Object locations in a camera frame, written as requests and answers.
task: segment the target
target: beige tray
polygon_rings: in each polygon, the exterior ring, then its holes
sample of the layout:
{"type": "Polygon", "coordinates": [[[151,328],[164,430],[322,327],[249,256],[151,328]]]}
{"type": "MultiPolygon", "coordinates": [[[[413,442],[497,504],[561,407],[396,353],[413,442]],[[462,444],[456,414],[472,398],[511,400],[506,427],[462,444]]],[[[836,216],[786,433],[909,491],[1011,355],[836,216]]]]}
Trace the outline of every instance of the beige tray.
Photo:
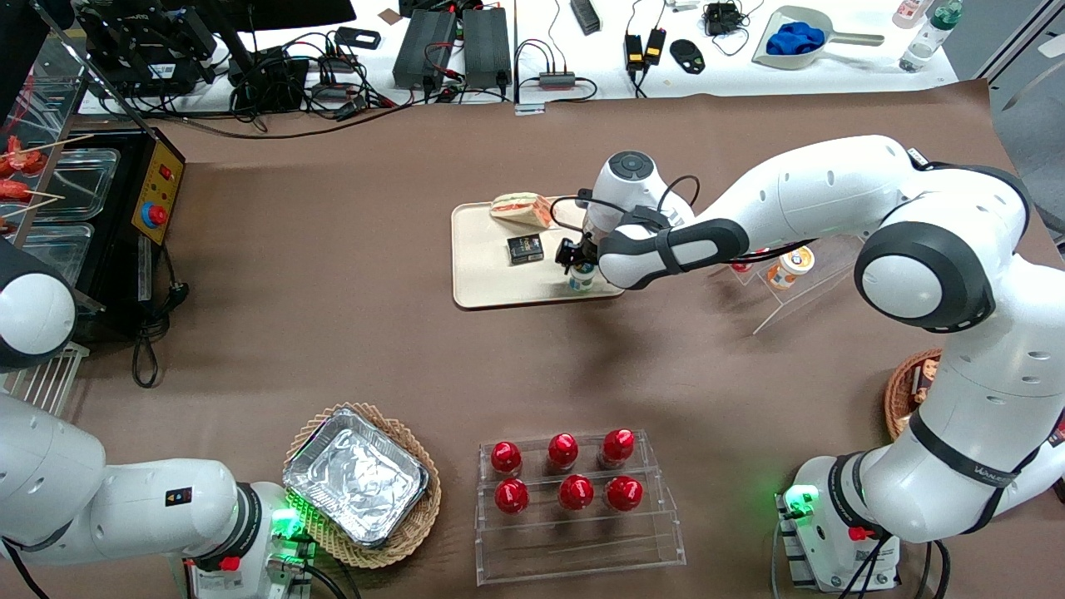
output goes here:
{"type": "MultiPolygon", "coordinates": [[[[452,293],[463,308],[520,306],[593,297],[615,297],[624,291],[596,274],[592,288],[584,293],[570,289],[570,277],[555,263],[562,238],[573,241],[580,234],[552,225],[547,230],[489,215],[491,203],[463,204],[452,212],[452,293]],[[507,239],[540,233],[543,260],[510,264],[507,239]]],[[[579,226],[585,211],[572,201],[559,203],[558,218],[579,226]]]]}

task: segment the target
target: black mouse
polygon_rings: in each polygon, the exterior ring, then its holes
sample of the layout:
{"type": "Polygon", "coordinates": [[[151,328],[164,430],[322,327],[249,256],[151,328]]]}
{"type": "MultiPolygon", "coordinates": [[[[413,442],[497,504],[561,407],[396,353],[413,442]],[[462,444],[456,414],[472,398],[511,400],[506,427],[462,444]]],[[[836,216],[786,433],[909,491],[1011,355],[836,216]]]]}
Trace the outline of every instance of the black mouse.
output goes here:
{"type": "Polygon", "coordinates": [[[685,72],[699,75],[706,68],[706,62],[703,61],[703,53],[699,51],[699,46],[688,39],[677,39],[670,44],[669,53],[673,55],[673,60],[681,65],[685,72]]]}

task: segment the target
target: blue cloth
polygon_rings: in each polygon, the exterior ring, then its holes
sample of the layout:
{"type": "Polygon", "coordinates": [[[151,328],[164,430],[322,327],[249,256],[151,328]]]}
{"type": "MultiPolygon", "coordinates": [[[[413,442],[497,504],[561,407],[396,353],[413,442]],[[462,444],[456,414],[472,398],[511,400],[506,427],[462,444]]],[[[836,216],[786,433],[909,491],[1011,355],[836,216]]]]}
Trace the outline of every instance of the blue cloth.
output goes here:
{"type": "Polygon", "coordinates": [[[806,54],[824,46],[824,32],[803,21],[782,25],[780,31],[769,37],[766,53],[793,56],[806,54]]]}

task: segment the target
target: emergency stop button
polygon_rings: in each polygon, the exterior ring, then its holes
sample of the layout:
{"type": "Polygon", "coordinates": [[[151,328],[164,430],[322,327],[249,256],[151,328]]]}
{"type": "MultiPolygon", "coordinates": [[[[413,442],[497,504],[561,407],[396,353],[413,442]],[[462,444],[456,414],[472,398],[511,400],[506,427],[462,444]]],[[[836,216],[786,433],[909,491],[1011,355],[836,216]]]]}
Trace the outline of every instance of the emergency stop button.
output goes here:
{"type": "Polygon", "coordinates": [[[146,201],[141,209],[141,220],[144,221],[145,226],[149,229],[158,229],[162,225],[165,225],[170,215],[166,212],[165,208],[150,201],[146,201]]]}

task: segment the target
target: red bottle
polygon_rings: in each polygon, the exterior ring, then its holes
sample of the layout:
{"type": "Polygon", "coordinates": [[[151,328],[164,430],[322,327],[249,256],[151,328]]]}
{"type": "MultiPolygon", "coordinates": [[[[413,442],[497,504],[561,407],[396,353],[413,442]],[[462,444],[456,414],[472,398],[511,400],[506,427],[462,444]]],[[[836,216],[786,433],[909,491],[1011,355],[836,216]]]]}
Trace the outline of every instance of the red bottle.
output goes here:
{"type": "Polygon", "coordinates": [[[517,476],[522,471],[522,452],[510,441],[499,441],[492,448],[492,469],[499,474],[517,476]]]}
{"type": "Polygon", "coordinates": [[[558,503],[566,509],[574,512],[588,507],[595,496],[592,482],[580,474],[567,476],[558,487],[558,503]]]}
{"type": "Polygon", "coordinates": [[[568,472],[577,460],[577,440],[569,433],[555,435],[547,443],[547,467],[555,472],[568,472]]]}
{"type": "Polygon", "coordinates": [[[606,502],[619,512],[635,509],[643,499],[643,485],[632,476],[618,476],[606,484],[606,502]]]}
{"type": "Polygon", "coordinates": [[[621,468],[636,450],[636,435],[628,428],[607,433],[600,448],[599,463],[603,468],[621,468]]]}
{"type": "Polygon", "coordinates": [[[518,514],[528,507],[529,490],[518,479],[507,479],[495,487],[495,506],[504,514],[518,514]]]}

